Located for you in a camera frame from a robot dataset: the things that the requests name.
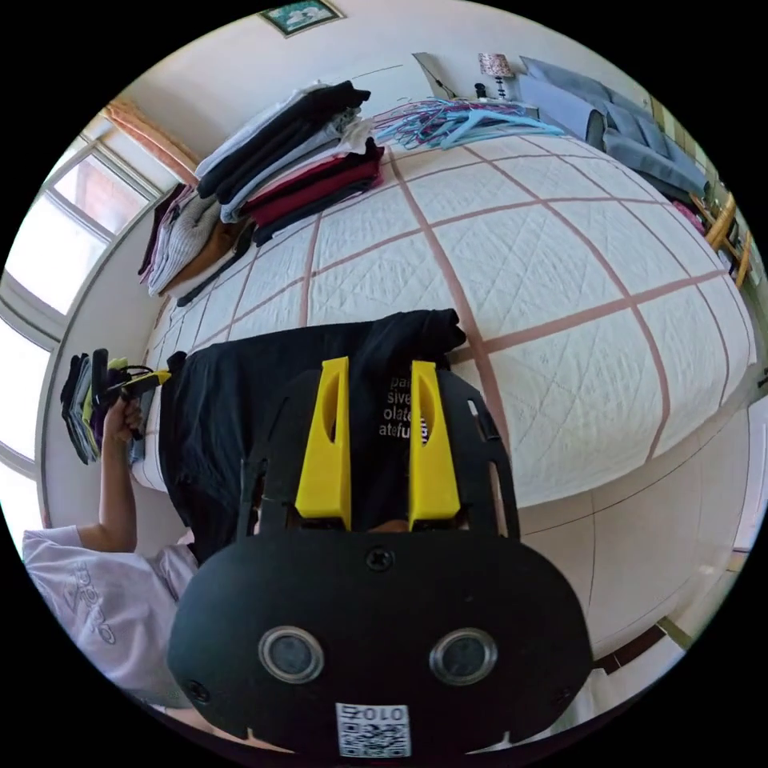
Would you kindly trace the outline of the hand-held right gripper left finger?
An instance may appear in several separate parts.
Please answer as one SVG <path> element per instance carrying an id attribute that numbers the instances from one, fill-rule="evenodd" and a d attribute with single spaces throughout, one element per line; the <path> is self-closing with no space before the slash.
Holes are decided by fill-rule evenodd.
<path id="1" fill-rule="evenodd" d="M 295 506 L 304 520 L 351 520 L 349 359 L 325 360 Z"/>

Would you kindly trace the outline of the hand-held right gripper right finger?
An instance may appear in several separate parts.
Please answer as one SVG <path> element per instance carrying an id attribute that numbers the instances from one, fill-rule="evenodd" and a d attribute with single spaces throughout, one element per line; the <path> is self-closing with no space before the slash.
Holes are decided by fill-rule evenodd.
<path id="1" fill-rule="evenodd" d="M 409 526 L 416 531 L 453 522 L 461 506 L 434 363 L 412 363 L 410 406 Z"/>

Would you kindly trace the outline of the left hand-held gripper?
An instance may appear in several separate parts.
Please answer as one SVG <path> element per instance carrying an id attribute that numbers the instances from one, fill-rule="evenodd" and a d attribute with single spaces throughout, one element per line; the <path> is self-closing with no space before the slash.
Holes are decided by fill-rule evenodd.
<path id="1" fill-rule="evenodd" d="M 107 368 L 105 384 L 105 416 L 119 397 L 125 400 L 138 399 L 142 409 L 142 436 L 135 434 L 135 439 L 143 438 L 146 424 L 146 404 L 154 390 L 170 379 L 168 370 L 150 372 L 145 368 Z"/>

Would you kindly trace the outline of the person's left hand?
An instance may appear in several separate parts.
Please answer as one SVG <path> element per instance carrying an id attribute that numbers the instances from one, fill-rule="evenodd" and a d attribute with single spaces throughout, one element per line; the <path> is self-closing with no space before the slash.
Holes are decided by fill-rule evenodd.
<path id="1" fill-rule="evenodd" d="M 124 445 L 142 436 L 142 409 L 138 399 L 119 397 L 106 412 L 103 422 L 102 447 L 108 444 Z"/>

